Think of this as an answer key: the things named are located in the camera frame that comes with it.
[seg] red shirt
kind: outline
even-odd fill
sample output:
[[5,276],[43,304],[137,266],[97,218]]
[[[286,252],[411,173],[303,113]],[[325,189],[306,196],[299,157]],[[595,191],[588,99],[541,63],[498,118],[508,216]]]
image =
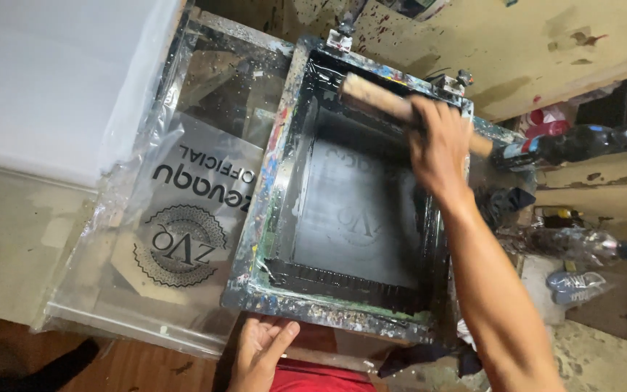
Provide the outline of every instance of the red shirt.
[[281,359],[270,392],[376,392],[376,388],[362,373]]

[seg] wooden squeegee handle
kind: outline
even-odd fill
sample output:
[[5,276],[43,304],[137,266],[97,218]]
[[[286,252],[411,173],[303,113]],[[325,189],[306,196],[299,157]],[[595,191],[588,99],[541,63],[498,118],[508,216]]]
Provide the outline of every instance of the wooden squeegee handle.
[[[410,101],[354,73],[348,73],[345,77],[343,84],[340,85],[339,95],[352,97],[418,129],[424,128],[422,119],[419,118]],[[492,151],[492,140],[474,133],[468,141],[468,148],[474,154],[487,158]]]

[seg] hand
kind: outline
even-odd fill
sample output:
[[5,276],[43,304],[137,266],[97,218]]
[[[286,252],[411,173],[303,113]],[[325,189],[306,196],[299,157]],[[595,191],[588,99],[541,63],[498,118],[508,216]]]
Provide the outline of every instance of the hand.
[[444,102],[418,95],[410,97],[410,102],[427,127],[427,143],[419,132],[407,132],[410,160],[417,182],[431,192],[443,207],[453,201],[465,200],[470,189],[463,171],[473,123]]
[[297,322],[275,316],[248,317],[238,339],[227,392],[268,392],[284,350],[299,334]]

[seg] mandala design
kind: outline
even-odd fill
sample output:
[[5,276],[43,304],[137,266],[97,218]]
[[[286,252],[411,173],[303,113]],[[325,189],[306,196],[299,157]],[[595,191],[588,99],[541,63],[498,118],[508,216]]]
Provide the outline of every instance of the mandala design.
[[143,226],[143,242],[135,244],[133,253],[139,268],[154,282],[189,287],[217,270],[210,260],[224,254],[226,235],[206,210],[184,204],[168,207]]

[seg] screen printing frame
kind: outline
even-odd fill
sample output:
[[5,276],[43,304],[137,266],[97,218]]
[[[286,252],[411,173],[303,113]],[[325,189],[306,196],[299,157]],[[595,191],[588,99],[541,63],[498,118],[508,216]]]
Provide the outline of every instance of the screen printing frame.
[[[329,49],[314,37],[302,37],[295,46],[291,67],[285,81],[284,92],[279,103],[275,123],[267,143],[263,166],[258,177],[248,217],[242,231],[231,275],[222,294],[222,306],[237,307],[266,315],[334,326],[353,331],[386,335],[411,342],[427,342],[436,336],[453,342],[456,338],[456,323],[459,312],[451,277],[451,261],[443,235],[443,222],[439,211],[433,208],[433,200],[425,200],[423,223],[439,238],[427,235],[422,239],[424,252],[420,257],[430,264],[433,271],[433,292],[429,311],[413,315],[400,313],[379,306],[360,302],[343,301],[315,294],[301,294],[273,287],[268,283],[272,273],[266,267],[271,257],[271,248],[276,241],[268,234],[267,226],[279,218],[285,203],[287,186],[295,166],[292,151],[291,126],[296,115],[302,80],[312,52],[319,52],[343,61],[361,72],[377,77],[385,86],[399,94],[412,91],[432,99],[447,102],[460,109],[463,117],[473,120],[473,102],[463,96],[449,93],[423,80],[398,70],[378,64],[355,53],[343,53]],[[435,254],[446,254],[437,260]]]

